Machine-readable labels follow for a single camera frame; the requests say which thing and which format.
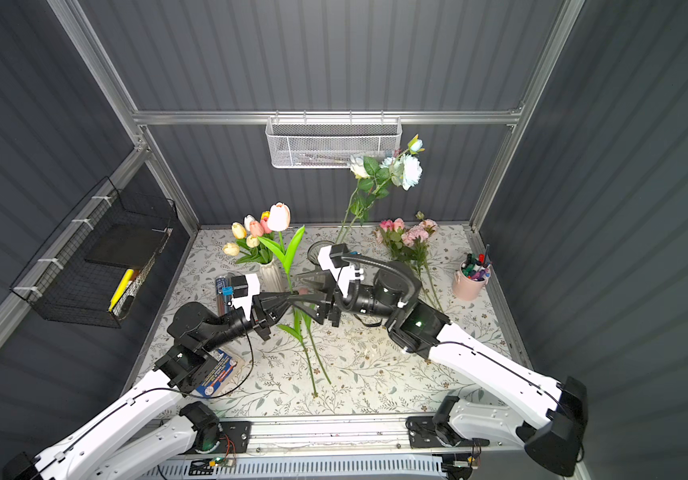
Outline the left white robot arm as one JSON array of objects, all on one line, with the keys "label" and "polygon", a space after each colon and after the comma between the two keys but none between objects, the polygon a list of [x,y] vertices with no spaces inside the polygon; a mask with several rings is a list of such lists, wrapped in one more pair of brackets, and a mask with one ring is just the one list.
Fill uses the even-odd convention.
[{"label": "left white robot arm", "polygon": [[224,457],[235,448],[202,386],[217,369],[213,351],[256,332],[268,339],[307,293],[238,297],[218,316],[199,302],[178,309],[168,328],[173,346],[122,397],[62,441],[35,456],[20,453],[6,479],[132,479],[180,453]]}]

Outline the hot pink rose stem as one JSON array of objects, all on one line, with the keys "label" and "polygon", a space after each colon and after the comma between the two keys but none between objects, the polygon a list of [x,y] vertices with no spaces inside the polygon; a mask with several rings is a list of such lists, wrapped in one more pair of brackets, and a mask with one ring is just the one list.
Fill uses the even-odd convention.
[{"label": "hot pink rose stem", "polygon": [[375,234],[377,241],[387,248],[390,258],[393,260],[398,260],[402,250],[402,243],[395,242],[392,240],[392,225],[393,220],[382,221],[379,224],[379,227],[376,230]]}]

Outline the pale pink rose stem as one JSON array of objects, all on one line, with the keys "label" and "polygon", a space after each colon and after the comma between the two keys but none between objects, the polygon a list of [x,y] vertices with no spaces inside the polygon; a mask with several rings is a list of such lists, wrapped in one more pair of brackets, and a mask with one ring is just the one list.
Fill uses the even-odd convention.
[{"label": "pale pink rose stem", "polygon": [[406,239],[406,225],[402,218],[397,218],[393,221],[391,238],[395,242],[403,243]]}]

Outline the pink multi bloom peony stem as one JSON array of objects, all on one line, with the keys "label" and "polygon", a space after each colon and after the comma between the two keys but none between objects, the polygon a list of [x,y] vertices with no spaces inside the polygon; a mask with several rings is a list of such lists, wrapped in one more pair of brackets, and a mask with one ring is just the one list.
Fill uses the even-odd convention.
[{"label": "pink multi bloom peony stem", "polygon": [[413,236],[414,261],[422,266],[426,263],[429,253],[430,238],[437,232],[437,223],[428,218],[422,211],[416,213],[418,223],[411,229]]}]

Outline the pink carnation stem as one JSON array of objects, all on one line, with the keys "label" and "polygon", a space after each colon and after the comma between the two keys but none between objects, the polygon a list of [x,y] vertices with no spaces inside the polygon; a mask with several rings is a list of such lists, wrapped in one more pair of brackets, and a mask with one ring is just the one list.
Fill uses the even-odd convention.
[{"label": "pink carnation stem", "polygon": [[443,312],[428,262],[430,238],[437,230],[437,223],[431,219],[422,220],[419,224],[406,230],[401,237],[403,243],[402,256],[419,279],[422,279],[423,273],[427,274],[429,286],[424,287],[423,291],[430,305]]}]

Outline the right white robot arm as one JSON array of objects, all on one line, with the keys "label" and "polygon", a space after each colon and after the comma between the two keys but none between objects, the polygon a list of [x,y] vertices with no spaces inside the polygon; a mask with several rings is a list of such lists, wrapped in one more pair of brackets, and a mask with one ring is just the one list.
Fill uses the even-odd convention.
[{"label": "right white robot arm", "polygon": [[443,365],[504,402],[506,410],[498,414],[447,396],[433,418],[442,444],[474,439],[513,444],[556,475],[575,474],[589,420],[588,391],[580,380],[542,375],[476,340],[421,300],[421,281],[396,262],[346,255],[312,274],[323,283],[292,293],[293,306],[319,323],[334,311],[379,317],[404,352]]}]

